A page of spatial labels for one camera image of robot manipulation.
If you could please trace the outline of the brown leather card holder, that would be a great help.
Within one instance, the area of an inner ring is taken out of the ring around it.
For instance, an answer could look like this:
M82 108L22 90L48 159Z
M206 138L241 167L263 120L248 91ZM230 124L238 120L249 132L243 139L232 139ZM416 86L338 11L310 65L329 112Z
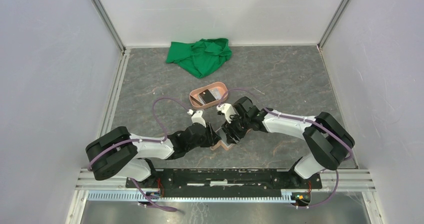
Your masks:
M221 137L221 128L220 129L218 129L217 131L216 131L216 133ZM215 146L213 146L213 147L209 147L209 149L211 150L211 151L215 151L215 150L217 150L218 148L223 148L225 151L228 151L228 150L230 150L230 149L232 149L234 146L235 146L236 144L231 144L231 145L225 145L223 142L222 142L222 139L221 139L221 141L219 141L218 142L218 144L216 144Z

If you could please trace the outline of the pink oval tray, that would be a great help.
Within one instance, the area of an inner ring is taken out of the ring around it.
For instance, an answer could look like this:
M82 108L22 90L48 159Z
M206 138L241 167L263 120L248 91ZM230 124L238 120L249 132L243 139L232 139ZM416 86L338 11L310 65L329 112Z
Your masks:
M212 84L192 90L189 94L189 101L195 109L206 109L220 103L228 88L222 82Z

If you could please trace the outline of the black card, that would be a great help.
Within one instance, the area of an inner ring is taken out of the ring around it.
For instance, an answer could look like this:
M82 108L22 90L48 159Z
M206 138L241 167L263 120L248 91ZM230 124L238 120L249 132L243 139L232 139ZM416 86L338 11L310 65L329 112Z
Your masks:
M209 89L200 92L198 96L204 104L209 104L216 101L215 97L210 93Z

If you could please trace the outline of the white magstripe card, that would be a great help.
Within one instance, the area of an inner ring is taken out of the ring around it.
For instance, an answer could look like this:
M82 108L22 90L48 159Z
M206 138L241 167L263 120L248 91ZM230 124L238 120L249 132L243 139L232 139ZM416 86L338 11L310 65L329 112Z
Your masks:
M209 91L215 97L216 100L220 100L222 98L219 88L211 88L209 89Z

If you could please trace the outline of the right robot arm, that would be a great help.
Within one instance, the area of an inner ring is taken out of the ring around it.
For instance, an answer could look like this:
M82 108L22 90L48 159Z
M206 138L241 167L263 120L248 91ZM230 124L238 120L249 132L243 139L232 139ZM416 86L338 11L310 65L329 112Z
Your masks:
M288 171L289 182L295 188L303 187L310 177L322 170L336 171L342 162L353 157L354 139L327 112L317 116L285 114L272 108L259 109L248 97L234 104L218 104L216 109L225 117L221 129L228 144L239 143L250 130L304 140L309 154L296 161Z

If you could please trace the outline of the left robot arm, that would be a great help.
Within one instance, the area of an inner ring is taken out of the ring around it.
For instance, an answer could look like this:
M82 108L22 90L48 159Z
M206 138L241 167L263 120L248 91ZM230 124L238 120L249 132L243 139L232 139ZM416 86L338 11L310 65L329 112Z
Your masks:
M150 159L179 159L197 147L209 148L220 140L209 123L194 123L166 139L131 134L125 126L119 126L90 143L85 150L88 169L96 180L126 176L149 188L157 182Z

